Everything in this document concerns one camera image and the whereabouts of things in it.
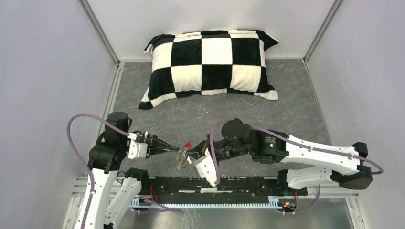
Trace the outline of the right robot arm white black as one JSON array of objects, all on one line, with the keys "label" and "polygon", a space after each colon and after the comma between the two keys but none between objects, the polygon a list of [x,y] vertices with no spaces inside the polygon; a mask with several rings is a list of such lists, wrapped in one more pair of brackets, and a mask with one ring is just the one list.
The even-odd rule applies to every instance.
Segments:
[{"label": "right robot arm white black", "polygon": [[220,182],[219,162],[250,155],[260,164],[298,163],[304,169],[283,169],[277,174],[276,189],[282,195],[308,186],[338,184],[341,188],[364,190],[373,181],[367,162],[368,148],[358,142],[348,147],[318,144],[272,131],[228,120],[221,129],[222,140],[211,135],[196,147],[187,146],[184,154],[194,159],[194,168],[211,186]]}]

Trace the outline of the black white checkered pillow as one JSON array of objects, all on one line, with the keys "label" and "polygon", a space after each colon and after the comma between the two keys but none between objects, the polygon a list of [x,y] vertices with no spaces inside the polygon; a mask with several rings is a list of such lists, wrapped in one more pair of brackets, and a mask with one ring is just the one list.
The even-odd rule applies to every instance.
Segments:
[{"label": "black white checkered pillow", "polygon": [[164,101],[235,93],[278,99],[266,74],[265,52],[278,40],[261,30],[215,30],[153,37],[149,85],[140,110]]}]

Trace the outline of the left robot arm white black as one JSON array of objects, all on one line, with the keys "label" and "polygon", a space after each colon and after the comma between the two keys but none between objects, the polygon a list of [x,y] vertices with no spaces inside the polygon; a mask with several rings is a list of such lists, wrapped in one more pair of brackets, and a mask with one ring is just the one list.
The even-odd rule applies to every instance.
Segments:
[{"label": "left robot arm white black", "polygon": [[[105,130],[96,140],[85,162],[76,149],[72,136],[72,122],[79,117],[89,117],[105,125]],[[129,131],[132,119],[127,113],[113,112],[104,120],[96,115],[81,113],[74,115],[67,123],[68,142],[84,165],[88,180],[82,208],[79,213],[76,229],[117,229],[130,203],[141,199],[139,194],[149,191],[149,174],[146,170],[130,168],[125,172],[123,182],[112,202],[108,203],[114,180],[119,174],[125,157],[147,158],[152,155],[177,151],[172,146],[154,135],[144,132],[140,135]]]}]

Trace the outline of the metal key organizer red handle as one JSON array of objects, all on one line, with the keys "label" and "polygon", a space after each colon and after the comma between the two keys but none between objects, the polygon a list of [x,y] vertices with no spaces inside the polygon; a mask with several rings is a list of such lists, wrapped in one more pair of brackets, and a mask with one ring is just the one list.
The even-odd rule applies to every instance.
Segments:
[{"label": "metal key organizer red handle", "polygon": [[179,150],[179,154],[176,157],[175,163],[175,167],[177,169],[184,169],[192,163],[190,157],[187,154],[188,151],[191,150],[191,147],[192,147],[191,143],[186,142],[185,146],[181,150]]}]

